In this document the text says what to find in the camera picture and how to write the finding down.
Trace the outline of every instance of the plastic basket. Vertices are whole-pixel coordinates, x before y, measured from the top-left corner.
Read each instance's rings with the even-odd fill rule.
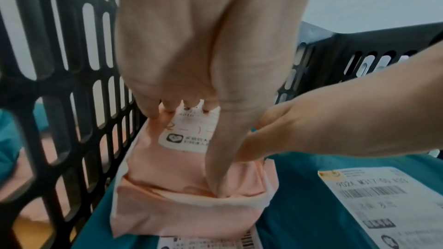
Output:
[[[111,116],[108,81],[119,84],[115,61],[107,64],[103,14],[114,25],[116,0],[55,0],[63,34],[68,69],[63,65],[51,0],[16,0],[36,80],[23,75],[18,66],[10,37],[0,19],[0,108],[14,115],[32,167],[33,179],[0,201],[0,240],[4,248],[20,248],[12,225],[20,211],[32,200],[43,199],[54,233],[44,248],[69,248],[70,234],[79,232],[105,192],[107,180],[115,176],[129,145],[145,117],[137,109],[124,87],[124,104],[115,98],[116,114]],[[82,9],[94,8],[99,69],[92,69],[84,31]],[[443,23],[377,30],[355,34],[337,34],[302,23],[294,66],[288,80],[276,94],[276,103],[304,92],[378,71],[423,50],[442,37]],[[114,36],[111,33],[112,53]],[[96,125],[93,86],[102,84],[105,122]],[[75,100],[75,112],[70,96]],[[115,95],[120,96],[120,88]],[[43,100],[58,159],[47,163],[32,110],[37,99]],[[76,126],[80,137],[76,136]],[[110,166],[100,168],[99,142],[107,136],[108,151],[113,151],[113,128],[117,126],[118,149],[110,154]],[[90,182],[85,184],[82,160]],[[63,175],[71,210],[64,216],[55,191]]]

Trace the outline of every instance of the package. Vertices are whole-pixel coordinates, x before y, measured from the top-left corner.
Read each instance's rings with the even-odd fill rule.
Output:
[[[204,157],[218,109],[160,105],[129,148],[116,178],[111,211],[114,237],[124,234],[238,239],[251,228],[278,188],[273,160],[234,163],[229,197],[209,190]]]

